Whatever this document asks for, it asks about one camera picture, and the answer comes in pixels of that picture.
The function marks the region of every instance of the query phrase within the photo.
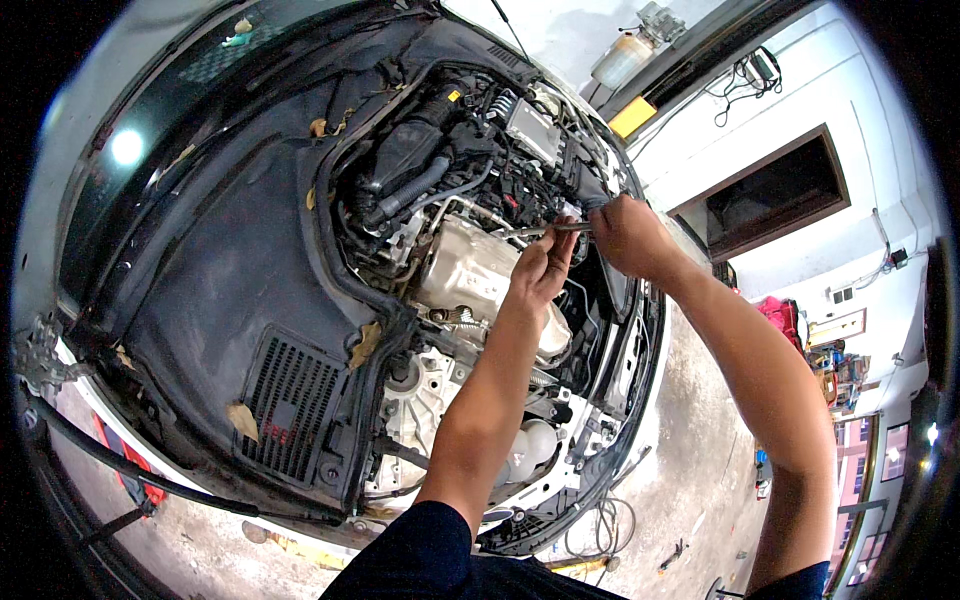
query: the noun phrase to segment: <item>yellow label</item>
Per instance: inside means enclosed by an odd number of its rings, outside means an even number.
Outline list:
[[[643,125],[647,119],[657,114],[657,109],[650,106],[646,100],[637,96],[634,100],[624,107],[617,115],[610,120],[610,129],[617,132],[620,137],[630,135],[636,128]]]

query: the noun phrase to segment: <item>person's left hand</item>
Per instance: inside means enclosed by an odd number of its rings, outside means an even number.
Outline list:
[[[559,217],[554,223],[574,223],[571,216]],[[548,227],[543,237],[523,251],[510,275],[507,301],[542,314],[546,305],[560,294],[570,268],[570,257],[579,231],[556,231]]]

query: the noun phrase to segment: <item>white car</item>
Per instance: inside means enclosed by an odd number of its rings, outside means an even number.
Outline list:
[[[533,239],[500,234],[640,197],[636,174],[566,86],[431,3],[219,3],[138,29],[161,4],[120,17],[40,132],[17,372],[47,396],[78,379],[169,480],[352,556],[416,498]],[[551,544],[656,443],[637,432],[665,296],[580,240],[488,552]]]

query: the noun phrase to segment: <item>dark shirt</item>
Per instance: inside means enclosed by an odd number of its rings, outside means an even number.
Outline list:
[[[537,559],[476,556],[472,546],[467,522],[456,510],[443,502],[415,504],[354,558],[321,598],[621,598],[557,575]],[[827,566],[809,566],[750,598],[820,598]]]

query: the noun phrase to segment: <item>human hand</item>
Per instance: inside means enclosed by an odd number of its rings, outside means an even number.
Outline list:
[[[597,249],[624,275],[662,286],[690,260],[650,206],[627,194],[594,208],[589,219]]]
[[[571,216],[555,223],[573,223]],[[543,314],[546,305],[560,294],[570,268],[570,257],[579,231],[556,231],[548,227],[542,238],[527,246],[510,275],[510,291],[504,303],[520,305]]]

